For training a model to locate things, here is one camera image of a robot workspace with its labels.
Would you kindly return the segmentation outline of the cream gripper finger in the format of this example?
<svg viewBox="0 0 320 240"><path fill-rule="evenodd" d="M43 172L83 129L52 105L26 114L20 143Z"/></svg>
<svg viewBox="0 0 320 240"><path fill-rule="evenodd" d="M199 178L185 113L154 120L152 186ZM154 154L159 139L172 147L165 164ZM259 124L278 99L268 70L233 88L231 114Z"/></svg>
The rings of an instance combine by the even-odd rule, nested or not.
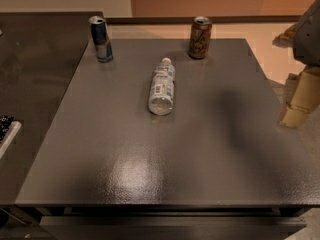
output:
<svg viewBox="0 0 320 240"><path fill-rule="evenodd" d="M296 34L296 24L291 25L284 32L274 38L272 44L278 47L292 47Z"/></svg>
<svg viewBox="0 0 320 240"><path fill-rule="evenodd" d="M279 123L298 128L320 106L320 67L307 65L299 74L288 75Z"/></svg>

